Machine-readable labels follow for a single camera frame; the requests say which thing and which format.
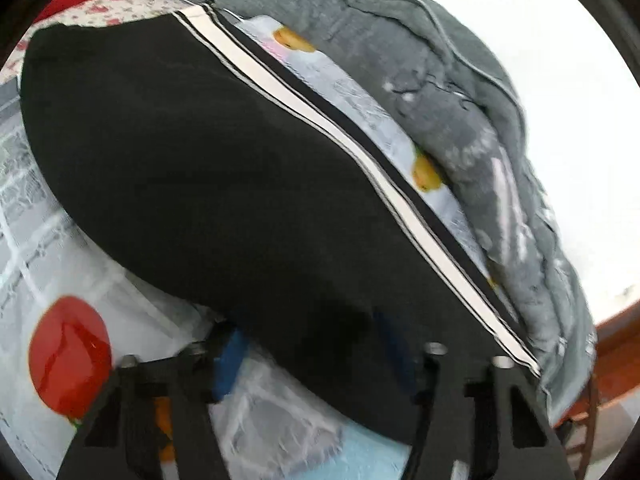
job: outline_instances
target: black fabric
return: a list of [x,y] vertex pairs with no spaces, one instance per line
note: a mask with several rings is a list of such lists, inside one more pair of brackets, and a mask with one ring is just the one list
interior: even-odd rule
[[[241,41],[376,157],[507,319],[369,139]],[[20,93],[40,169],[89,237],[140,278],[228,316],[357,422],[411,441],[415,388],[396,375],[412,374],[425,342],[467,349],[478,376],[504,354],[354,160],[240,81],[173,16],[39,31]]]

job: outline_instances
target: orange fruit print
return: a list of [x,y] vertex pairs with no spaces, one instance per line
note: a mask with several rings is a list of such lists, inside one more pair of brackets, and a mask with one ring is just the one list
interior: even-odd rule
[[75,296],[56,300],[40,318],[29,346],[29,372],[40,399],[78,421],[110,371],[111,345],[100,315]]

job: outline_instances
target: yellow fruit print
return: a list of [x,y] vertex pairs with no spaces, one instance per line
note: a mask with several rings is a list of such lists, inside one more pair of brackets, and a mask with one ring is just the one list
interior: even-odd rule
[[440,175],[417,146],[415,146],[415,160],[411,174],[415,185],[421,191],[435,191],[442,186]]
[[273,33],[273,39],[289,50],[302,50],[303,52],[315,52],[316,48],[305,38],[297,35],[287,27],[280,27]]

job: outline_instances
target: gray denim fabric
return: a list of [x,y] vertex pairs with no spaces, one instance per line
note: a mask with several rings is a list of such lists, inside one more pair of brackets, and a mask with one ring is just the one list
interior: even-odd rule
[[526,326],[558,420],[593,367],[593,321],[526,159],[516,92],[487,46],[431,0],[215,1],[301,34],[439,161]]

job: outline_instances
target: white stripe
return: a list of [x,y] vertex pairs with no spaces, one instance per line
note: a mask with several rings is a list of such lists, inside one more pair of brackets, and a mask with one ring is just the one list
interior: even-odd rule
[[229,38],[210,19],[200,6],[190,7],[181,11],[190,24],[215,48],[203,42],[199,36],[191,30],[189,24],[184,23],[177,14],[178,21],[189,30],[195,38],[208,46],[220,61],[222,61],[239,78],[246,79],[242,74],[233,70],[220,54],[225,56],[233,65],[238,67],[246,76],[251,78],[253,88],[256,88],[265,96],[270,96],[271,101],[283,108],[295,111],[295,115],[305,122],[312,124],[316,129],[327,135],[342,149],[348,152],[358,165],[366,172],[369,179],[378,190],[385,203],[395,213],[401,228],[412,240],[423,257],[431,264],[434,270],[449,285],[451,290],[466,304],[469,311],[478,319],[485,328],[491,332],[496,341],[518,362],[527,365],[535,375],[540,375],[540,365],[521,341],[513,334],[509,327],[494,312],[492,306],[482,297],[474,284],[456,262],[448,255],[440,245],[440,241],[433,236],[423,223],[421,216],[415,211],[413,204],[408,200],[389,179],[377,162],[357,142],[351,139],[335,123],[321,114],[310,104],[294,94],[283,82],[281,82],[266,67],[261,65],[244,49],[239,48],[234,40]]

